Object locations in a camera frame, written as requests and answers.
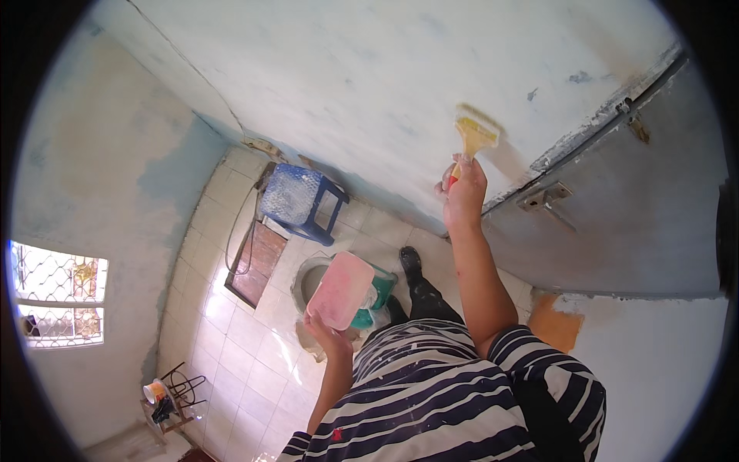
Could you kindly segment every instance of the hand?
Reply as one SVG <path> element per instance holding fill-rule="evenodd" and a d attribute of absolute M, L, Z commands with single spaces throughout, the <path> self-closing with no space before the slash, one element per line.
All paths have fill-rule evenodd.
<path fill-rule="evenodd" d="M 480 228 L 483 201 L 488 188 L 488 179 L 477 160 L 464 154 L 454 154 L 453 164 L 436 183 L 436 194 L 446 198 L 444 202 L 444 225 L 450 234 L 462 228 Z M 460 164 L 460 179 L 449 188 L 449 176 L 456 163 Z"/>
<path fill-rule="evenodd" d="M 351 361 L 354 348 L 343 330 L 337 331 L 326 326 L 319 314 L 311 316 L 307 311 L 303 316 L 303 325 L 323 347 L 329 361 L 343 361 L 347 358 Z"/>

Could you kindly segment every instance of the metal door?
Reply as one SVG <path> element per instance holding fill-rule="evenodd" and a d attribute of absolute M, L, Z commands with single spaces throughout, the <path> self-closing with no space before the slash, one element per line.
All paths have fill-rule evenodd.
<path fill-rule="evenodd" d="M 553 291 L 719 294 L 715 217 L 728 174 L 697 69 L 685 63 L 634 109 L 483 217 L 498 266 Z"/>

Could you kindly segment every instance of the window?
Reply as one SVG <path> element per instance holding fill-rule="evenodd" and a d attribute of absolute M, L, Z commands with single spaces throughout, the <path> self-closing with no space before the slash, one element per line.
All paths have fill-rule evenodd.
<path fill-rule="evenodd" d="M 31 347 L 103 342 L 108 260 L 10 241 L 18 329 Z"/>

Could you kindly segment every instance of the blue painted wall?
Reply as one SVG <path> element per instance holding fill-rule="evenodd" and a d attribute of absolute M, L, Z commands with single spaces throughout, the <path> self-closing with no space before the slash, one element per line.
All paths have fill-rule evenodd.
<path fill-rule="evenodd" d="M 109 260 L 104 343 L 30 350 L 80 447 L 141 419 L 160 314 L 202 189 L 227 143 L 107 33 L 83 24 L 38 96 L 13 239 Z"/>

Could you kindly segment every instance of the paint tray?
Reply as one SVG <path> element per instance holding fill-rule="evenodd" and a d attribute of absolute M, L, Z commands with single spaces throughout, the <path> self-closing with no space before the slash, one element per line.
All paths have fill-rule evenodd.
<path fill-rule="evenodd" d="M 375 270 L 349 252 L 339 252 L 321 278 L 306 310 L 336 330 L 349 327 L 370 289 Z"/>

